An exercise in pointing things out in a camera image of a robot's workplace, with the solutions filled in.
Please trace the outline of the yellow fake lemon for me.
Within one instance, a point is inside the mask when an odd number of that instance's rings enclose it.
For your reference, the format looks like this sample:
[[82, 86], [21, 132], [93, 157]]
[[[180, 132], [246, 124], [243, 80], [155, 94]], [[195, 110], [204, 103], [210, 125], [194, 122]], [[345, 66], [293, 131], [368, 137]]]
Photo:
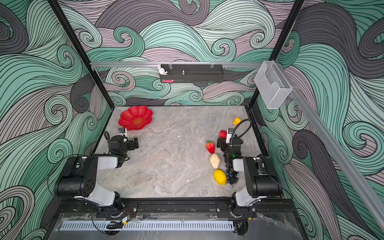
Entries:
[[227, 183], [227, 175], [224, 171], [216, 169], [214, 171], [214, 179], [215, 181], [222, 186], [225, 186]]

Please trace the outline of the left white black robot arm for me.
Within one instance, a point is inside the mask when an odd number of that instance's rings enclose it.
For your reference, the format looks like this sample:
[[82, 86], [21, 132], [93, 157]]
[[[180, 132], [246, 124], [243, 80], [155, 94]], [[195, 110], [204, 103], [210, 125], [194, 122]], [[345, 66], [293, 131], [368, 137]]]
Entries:
[[54, 194], [58, 198], [83, 199], [100, 208], [115, 207], [123, 210], [120, 194], [110, 191], [97, 183], [97, 174], [102, 170], [122, 167], [130, 159], [128, 151], [139, 148], [138, 138], [128, 139], [117, 135], [110, 137], [105, 131], [109, 153], [89, 156], [69, 157], [54, 185]]

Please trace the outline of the beige fake pear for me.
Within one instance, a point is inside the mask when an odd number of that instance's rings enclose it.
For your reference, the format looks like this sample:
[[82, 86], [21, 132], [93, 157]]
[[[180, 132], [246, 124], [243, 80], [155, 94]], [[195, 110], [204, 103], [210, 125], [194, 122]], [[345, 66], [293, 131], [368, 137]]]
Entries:
[[218, 169], [221, 163], [221, 159], [218, 154], [214, 153], [209, 158], [210, 163], [214, 169]]

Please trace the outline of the black wall shelf tray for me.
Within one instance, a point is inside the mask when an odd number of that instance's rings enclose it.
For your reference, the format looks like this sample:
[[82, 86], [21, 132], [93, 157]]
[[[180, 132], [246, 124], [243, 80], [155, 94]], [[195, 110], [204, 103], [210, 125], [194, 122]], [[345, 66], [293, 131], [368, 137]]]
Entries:
[[160, 75], [163, 83], [193, 83], [208, 84], [221, 83], [224, 79], [222, 65], [205, 64], [161, 64], [168, 72], [167, 75]]

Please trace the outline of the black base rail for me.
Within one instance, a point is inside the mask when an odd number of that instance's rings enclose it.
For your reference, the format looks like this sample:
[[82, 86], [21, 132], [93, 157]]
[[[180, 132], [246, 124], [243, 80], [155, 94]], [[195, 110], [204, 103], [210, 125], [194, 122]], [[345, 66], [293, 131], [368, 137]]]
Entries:
[[58, 209], [62, 213], [93, 212], [100, 217], [110, 218], [118, 214], [132, 214], [133, 217], [146, 214], [208, 214], [218, 218], [243, 219], [255, 217], [258, 213], [294, 212], [293, 201], [264, 199], [250, 207], [238, 207], [229, 197], [212, 198], [122, 198], [120, 204], [98, 207], [84, 200], [63, 201]]

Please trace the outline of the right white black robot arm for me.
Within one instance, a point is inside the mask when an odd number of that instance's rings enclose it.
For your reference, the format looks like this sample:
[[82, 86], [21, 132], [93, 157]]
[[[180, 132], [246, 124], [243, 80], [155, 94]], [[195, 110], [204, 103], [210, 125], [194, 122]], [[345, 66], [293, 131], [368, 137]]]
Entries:
[[233, 185], [239, 181], [240, 174], [244, 175], [245, 187], [233, 194], [235, 206], [251, 207], [261, 200], [280, 197], [283, 187], [278, 183], [273, 164], [262, 155], [240, 158], [242, 143], [237, 137], [228, 143], [221, 138], [217, 140], [217, 148], [224, 153], [227, 183]]

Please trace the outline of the small white rabbit figurine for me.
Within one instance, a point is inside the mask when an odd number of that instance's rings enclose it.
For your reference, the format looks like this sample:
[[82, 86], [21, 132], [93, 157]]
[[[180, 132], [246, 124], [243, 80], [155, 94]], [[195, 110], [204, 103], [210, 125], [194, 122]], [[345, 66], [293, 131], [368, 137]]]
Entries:
[[168, 74], [168, 72], [161, 65], [158, 65], [157, 69], [159, 70], [160, 75], [167, 75]]

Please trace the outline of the red fake apple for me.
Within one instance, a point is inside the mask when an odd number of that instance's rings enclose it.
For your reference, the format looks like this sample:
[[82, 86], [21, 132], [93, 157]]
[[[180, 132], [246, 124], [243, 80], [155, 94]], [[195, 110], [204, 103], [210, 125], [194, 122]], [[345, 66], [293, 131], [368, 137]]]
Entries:
[[221, 130], [220, 133], [219, 133], [219, 137], [220, 137], [222, 140], [226, 140], [226, 139], [227, 139], [227, 134], [228, 134], [227, 131]]

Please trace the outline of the red fake strawberry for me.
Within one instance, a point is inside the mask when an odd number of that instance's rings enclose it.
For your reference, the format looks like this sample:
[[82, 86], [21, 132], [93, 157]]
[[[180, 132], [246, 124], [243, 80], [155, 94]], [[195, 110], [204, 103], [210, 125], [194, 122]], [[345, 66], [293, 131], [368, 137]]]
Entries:
[[212, 141], [206, 142], [206, 149], [210, 154], [214, 154], [216, 151], [216, 145]]

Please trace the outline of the small yellow fake pear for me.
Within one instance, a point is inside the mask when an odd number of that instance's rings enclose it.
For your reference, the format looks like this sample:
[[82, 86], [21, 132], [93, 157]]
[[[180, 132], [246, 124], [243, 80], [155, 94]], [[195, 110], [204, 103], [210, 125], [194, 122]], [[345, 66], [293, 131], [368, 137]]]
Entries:
[[242, 120], [240, 118], [235, 118], [234, 119], [234, 122], [233, 122], [233, 125], [234, 126], [237, 126]]

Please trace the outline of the red flower-shaped fruit bowl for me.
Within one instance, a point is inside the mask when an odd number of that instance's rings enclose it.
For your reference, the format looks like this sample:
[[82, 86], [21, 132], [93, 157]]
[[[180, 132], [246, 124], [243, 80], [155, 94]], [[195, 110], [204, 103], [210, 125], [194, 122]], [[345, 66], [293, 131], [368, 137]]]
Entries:
[[123, 111], [118, 124], [128, 131], [141, 130], [152, 122], [153, 111], [146, 106], [132, 106]]

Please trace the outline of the clear acrylic wall holder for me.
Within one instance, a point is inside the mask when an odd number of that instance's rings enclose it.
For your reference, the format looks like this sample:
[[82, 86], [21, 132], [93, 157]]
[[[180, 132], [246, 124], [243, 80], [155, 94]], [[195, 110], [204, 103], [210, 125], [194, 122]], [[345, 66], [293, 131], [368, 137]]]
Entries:
[[267, 109], [279, 109], [292, 91], [283, 66], [275, 61], [264, 61], [255, 76], [256, 86]]

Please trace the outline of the dark fake grape bunch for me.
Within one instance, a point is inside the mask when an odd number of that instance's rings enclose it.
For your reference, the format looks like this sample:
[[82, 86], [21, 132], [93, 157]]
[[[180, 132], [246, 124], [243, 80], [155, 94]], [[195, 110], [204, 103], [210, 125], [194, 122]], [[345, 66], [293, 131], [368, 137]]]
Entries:
[[226, 177], [227, 183], [230, 185], [234, 185], [239, 180], [239, 173], [231, 169], [226, 169]]

